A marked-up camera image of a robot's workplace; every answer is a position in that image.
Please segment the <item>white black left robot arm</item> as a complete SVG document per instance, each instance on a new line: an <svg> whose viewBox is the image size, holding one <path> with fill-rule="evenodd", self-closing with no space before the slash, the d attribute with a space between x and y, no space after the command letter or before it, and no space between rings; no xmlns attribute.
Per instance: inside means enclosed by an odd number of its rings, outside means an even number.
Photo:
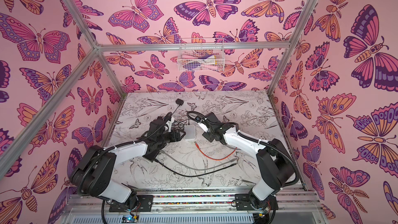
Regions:
<svg viewBox="0 0 398 224"><path fill-rule="evenodd" d="M186 132L173 126L174 118L158 117L149 124L148 131L140 137L107 148L92 146L69 176L77 187L77 194L102 200L112 200L132 208L137 201L133 186L113 179L115 168L134 158L145 158L151 162L169 143L180 142Z"/></svg>

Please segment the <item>black network switch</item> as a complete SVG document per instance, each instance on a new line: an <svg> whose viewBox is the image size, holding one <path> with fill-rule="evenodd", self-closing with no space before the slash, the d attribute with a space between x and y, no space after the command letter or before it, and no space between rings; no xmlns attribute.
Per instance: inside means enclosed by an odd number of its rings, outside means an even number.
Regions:
<svg viewBox="0 0 398 224"><path fill-rule="evenodd" d="M150 162L154 162L155 158L157 157L157 155L160 153L161 150L162 150L162 145L148 146L147 152L143 155L143 158L145 158Z"/></svg>

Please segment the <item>black power adapter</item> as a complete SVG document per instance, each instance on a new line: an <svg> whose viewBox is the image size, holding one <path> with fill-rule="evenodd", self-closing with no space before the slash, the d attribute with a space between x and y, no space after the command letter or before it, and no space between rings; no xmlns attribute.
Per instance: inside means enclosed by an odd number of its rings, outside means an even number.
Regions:
<svg viewBox="0 0 398 224"><path fill-rule="evenodd" d="M181 106L183 106L184 100L182 100L182 99L177 99L177 100L175 101L175 103L177 104L177 107L176 107L176 109L171 113L170 121L172 121L173 115L177 112L177 110L178 110Z"/></svg>
<svg viewBox="0 0 398 224"><path fill-rule="evenodd" d="M175 120L172 123L172 130L184 131L184 127L188 124L187 120Z"/></svg>

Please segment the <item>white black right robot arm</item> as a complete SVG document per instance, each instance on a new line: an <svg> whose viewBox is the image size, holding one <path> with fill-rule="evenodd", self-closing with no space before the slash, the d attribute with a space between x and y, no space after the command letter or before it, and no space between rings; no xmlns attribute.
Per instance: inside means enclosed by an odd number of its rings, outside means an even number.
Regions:
<svg viewBox="0 0 398 224"><path fill-rule="evenodd" d="M270 205L270 196L299 182L299 170L280 140L257 139L241 131L237 123L219 121L214 113L200 114L193 120L208 141L234 146L256 159L260 179L249 191L247 200L252 208L264 209Z"/></svg>

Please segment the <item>white network switch box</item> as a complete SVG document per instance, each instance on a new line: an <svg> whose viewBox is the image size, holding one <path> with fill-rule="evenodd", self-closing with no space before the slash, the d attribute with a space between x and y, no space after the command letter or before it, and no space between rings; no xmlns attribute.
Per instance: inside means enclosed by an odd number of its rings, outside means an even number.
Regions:
<svg viewBox="0 0 398 224"><path fill-rule="evenodd" d="M184 127L186 141L194 141L196 139L196 128L194 125L186 125Z"/></svg>

